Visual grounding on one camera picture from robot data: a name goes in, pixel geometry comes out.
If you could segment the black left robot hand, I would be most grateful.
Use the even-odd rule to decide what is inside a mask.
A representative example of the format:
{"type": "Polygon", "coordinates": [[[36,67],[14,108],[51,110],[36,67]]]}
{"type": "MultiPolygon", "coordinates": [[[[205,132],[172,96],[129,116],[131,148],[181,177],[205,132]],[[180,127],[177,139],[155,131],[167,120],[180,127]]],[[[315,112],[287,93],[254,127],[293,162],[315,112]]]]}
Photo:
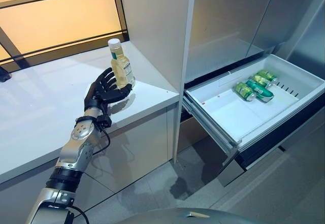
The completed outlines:
{"type": "Polygon", "coordinates": [[[96,107],[107,113],[107,106],[125,99],[132,90],[128,83],[125,87],[118,88],[117,80],[112,68],[104,70],[97,79],[91,83],[84,99],[84,111],[96,107]]]}

